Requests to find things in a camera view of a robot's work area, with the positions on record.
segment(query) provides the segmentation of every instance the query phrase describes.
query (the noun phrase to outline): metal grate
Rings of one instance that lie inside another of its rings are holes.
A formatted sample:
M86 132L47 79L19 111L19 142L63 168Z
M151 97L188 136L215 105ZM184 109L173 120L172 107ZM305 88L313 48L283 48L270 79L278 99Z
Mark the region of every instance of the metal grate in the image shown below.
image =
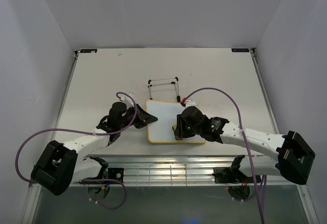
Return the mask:
M212 173L215 167L230 167L234 160L234 157L100 157L109 163L109 167L124 168L124 184L135 187L230 185L216 184ZM273 176L269 177L268 183L292 184Z

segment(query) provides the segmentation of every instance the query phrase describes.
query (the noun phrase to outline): whiteboard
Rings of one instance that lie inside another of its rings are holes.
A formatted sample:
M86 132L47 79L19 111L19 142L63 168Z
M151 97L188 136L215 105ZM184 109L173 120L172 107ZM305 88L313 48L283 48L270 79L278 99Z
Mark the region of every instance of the whiteboard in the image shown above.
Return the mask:
M204 144L205 139L196 135L190 138L176 140L173 126L177 124L177 115L184 111L184 107L178 102L165 102L147 100L146 111L158 118L158 121L147 125L148 139L152 143L171 144Z
M179 78L181 98L195 89L211 86L230 94L240 107L243 126L273 133L260 84L250 53L233 53L230 48L116 48L80 53L65 97L59 128L92 131L108 114L118 99L115 93L135 94L145 109L149 99L148 80ZM176 101L174 86L152 89L154 99ZM235 107L228 98L214 91L200 91L192 96L208 117L223 117L238 123ZM72 140L80 135L58 132L57 141ZM217 142L205 144L154 144L147 129L127 129L99 155L206 155L246 154L246 149Z

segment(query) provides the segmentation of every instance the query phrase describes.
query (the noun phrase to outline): glass panel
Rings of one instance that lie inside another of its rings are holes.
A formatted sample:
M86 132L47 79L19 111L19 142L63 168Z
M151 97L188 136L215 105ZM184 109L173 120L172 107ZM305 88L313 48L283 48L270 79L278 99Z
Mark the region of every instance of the glass panel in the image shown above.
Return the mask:
M256 199L230 200L225 187L128 187L125 204L108 210L88 201L87 187L70 187L53 196L42 188L33 223L260 223ZM104 202L123 197L111 187ZM226 197L212 198L208 195ZM308 223L296 186L267 186L266 223Z

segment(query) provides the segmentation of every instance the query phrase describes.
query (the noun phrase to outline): cable tie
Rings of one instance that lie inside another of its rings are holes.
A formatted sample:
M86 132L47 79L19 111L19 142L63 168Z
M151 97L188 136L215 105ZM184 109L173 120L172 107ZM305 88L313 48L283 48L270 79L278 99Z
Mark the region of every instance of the cable tie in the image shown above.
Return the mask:
M95 136L95 137L97 137L98 139L100 138L97 134L96 134L96 131L92 131L93 132L93 135Z

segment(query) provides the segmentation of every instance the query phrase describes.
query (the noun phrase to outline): metal frame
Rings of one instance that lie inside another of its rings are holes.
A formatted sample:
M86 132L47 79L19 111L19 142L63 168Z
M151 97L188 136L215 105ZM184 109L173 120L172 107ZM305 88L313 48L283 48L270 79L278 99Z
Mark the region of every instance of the metal frame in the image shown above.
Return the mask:
M251 56L252 56L252 60L253 60L253 64L254 64L254 67L255 67L256 75L257 75L257 77L259 79L259 83L260 83L262 93L264 94L266 106L268 108L269 117L270 117L270 120L271 120L271 124L273 125L274 133L279 134L278 125L277 125L275 116L274 116L274 114L272 112L272 109L271 109L271 105L270 105L270 102L269 102L267 91L265 89L265 86L264 86L264 83L263 83L263 80L262 80L262 77L261 77L261 74L260 74L260 71L259 71L258 62L257 62L257 60L255 58L255 48L250 49L250 53L251 53ZM318 224L319 221L318 221L316 212L315 212L315 210L313 208L312 201L311 201L309 193L308 193L307 185L304 185L304 186L298 185L297 190L298 190L298 194L300 196L300 199L302 201L302 205L303 205L304 211L306 213L308 223Z
M176 80L176 82L167 82L167 83L160 83L160 84L153 84L151 85L151 82L153 81L160 81L160 80ZM152 86L158 86L158 85L169 85L169 84L173 84L175 87L175 92L176 92L176 99L178 102L180 102L180 96L179 96L179 85L178 85L178 77L174 77L174 78L165 78L165 79L157 79L157 80L149 80L148 81L148 89L149 89L149 97L150 100L152 100L152 94L151 94L151 87Z
M76 52L74 63L68 77L67 87L65 89L60 110L56 121L58 125L62 114L66 96L69 90L74 69L76 66L79 51ZM258 76L259 84L264 95L265 103L269 112L271 124L275 133L279 133L278 126L273 115L267 92L259 71L259 66L255 58L254 49L250 49L253 64ZM214 167L229 167L234 157L149 157L149 156L108 156L103 155L111 167L124 167L124 184L126 186L220 186L226 184L215 184L211 176ZM280 177L269 177L268 185L292 185L292 183ZM80 184L71 184L72 187L81 186ZM314 211L307 186L297 186L299 197L303 204L308 222L310 224L319 223ZM21 223L31 223L39 199L41 186L32 184L29 188L28 199L24 209Z

